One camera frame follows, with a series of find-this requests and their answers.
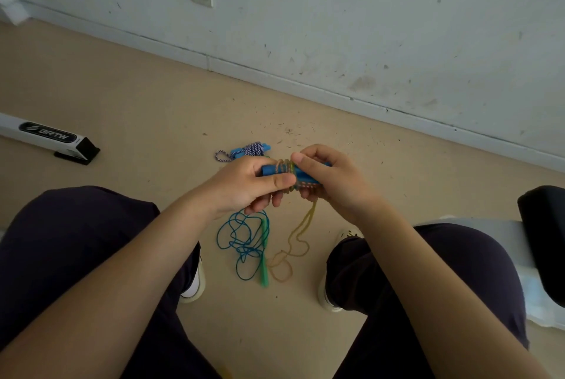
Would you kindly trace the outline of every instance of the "person's right hand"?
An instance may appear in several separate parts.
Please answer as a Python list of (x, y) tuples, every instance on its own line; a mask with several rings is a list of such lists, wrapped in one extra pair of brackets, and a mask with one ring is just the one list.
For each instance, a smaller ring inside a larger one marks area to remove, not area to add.
[(301, 196), (311, 202), (319, 197), (327, 200), (337, 213), (352, 224), (357, 224), (360, 214), (378, 201), (375, 190), (344, 153), (314, 144), (300, 153), (293, 153), (290, 159), (322, 184), (314, 189), (300, 189)]

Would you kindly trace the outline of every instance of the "pant leg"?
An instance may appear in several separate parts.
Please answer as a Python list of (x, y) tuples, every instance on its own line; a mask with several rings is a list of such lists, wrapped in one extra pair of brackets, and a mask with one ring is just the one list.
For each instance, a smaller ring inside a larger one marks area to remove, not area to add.
[[(49, 190), (26, 205), (0, 243), (0, 350), (158, 215), (152, 203), (100, 187)], [(197, 245), (163, 294), (124, 377), (219, 377), (175, 312), (199, 256)]]
[[(528, 347), (526, 306), (518, 274), (504, 248), (469, 227), (434, 224), (415, 228), (506, 328)], [(329, 300), (365, 313), (365, 321), (334, 379), (433, 377), (410, 321), (365, 240), (351, 237), (327, 262)]]

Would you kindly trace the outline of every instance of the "brtw logo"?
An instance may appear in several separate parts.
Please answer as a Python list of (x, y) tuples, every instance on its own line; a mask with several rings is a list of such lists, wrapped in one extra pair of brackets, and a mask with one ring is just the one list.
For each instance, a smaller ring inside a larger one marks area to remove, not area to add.
[(33, 122), (24, 122), (22, 123), (19, 128), (22, 132), (28, 132), (30, 134), (36, 134), (40, 137), (54, 139), (56, 141), (60, 141), (62, 143), (70, 144), (76, 140), (76, 135), (64, 132), (58, 129), (54, 129), (49, 126), (39, 125)]

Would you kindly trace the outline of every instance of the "shoe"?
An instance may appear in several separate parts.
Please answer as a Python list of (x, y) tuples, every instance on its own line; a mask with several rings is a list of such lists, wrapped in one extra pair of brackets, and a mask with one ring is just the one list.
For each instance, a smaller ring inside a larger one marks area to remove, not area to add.
[(196, 275), (192, 280), (192, 284), (190, 284), (188, 290), (181, 293), (179, 301), (181, 303), (192, 303), (200, 298), (205, 288), (206, 279), (204, 277), (204, 266), (202, 266), (202, 257), (200, 257), (198, 261), (198, 268), (196, 269)]
[[(336, 247), (342, 240), (347, 239), (349, 237), (352, 236), (356, 236), (359, 238), (363, 238), (363, 234), (358, 230), (358, 229), (350, 229), (350, 230), (342, 230), (338, 235), (337, 238), (335, 239), (335, 245), (334, 247)], [(324, 276), (321, 279), (320, 285), (318, 286), (318, 302), (320, 303), (320, 305), (329, 312), (341, 312), (343, 311), (343, 308), (340, 308), (339, 306), (336, 306), (334, 304), (331, 304), (330, 301), (328, 300), (328, 295), (325, 293), (325, 278), (326, 278), (327, 273), (324, 272)]]

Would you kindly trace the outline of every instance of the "yellow rope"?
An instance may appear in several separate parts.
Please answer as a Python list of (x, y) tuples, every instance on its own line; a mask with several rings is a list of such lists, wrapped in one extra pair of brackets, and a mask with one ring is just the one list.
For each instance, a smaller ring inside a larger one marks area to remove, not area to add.
[[(291, 233), (290, 236), (288, 236), (288, 245), (290, 246), (290, 249), (288, 251), (285, 250), (281, 250), (279, 251), (277, 254), (275, 254), (272, 259), (268, 259), (267, 260), (267, 268), (269, 269), (269, 271), (271, 272), (272, 277), (279, 282), (286, 282), (288, 281), (290, 278), (292, 278), (292, 274), (293, 274), (293, 270), (292, 270), (292, 265), (289, 263), (288, 260), (286, 260), (287, 257), (303, 257), (307, 254), (307, 252), (310, 250), (310, 244), (305, 241), (305, 240), (301, 240), (300, 236), (302, 236), (302, 234), (305, 233), (305, 231), (308, 230), (308, 227), (310, 226), (310, 223), (312, 223), (312, 218), (314, 218), (314, 211), (316, 211), (316, 202), (314, 201), (314, 203), (312, 204), (312, 208), (310, 208), (310, 210), (306, 213), (306, 215), (304, 216), (304, 218), (302, 219), (302, 221), (300, 222), (300, 224), (296, 227), (296, 229), (294, 229)], [(306, 244), (306, 251), (304, 251), (301, 254), (293, 254), (293, 246), (292, 246), (292, 237), (294, 236), (294, 234), (296, 234), (296, 241), (301, 242)], [(279, 278), (275, 275), (273, 269), (280, 266), (281, 264), (286, 264), (288, 266), (288, 275), (284, 278)]]

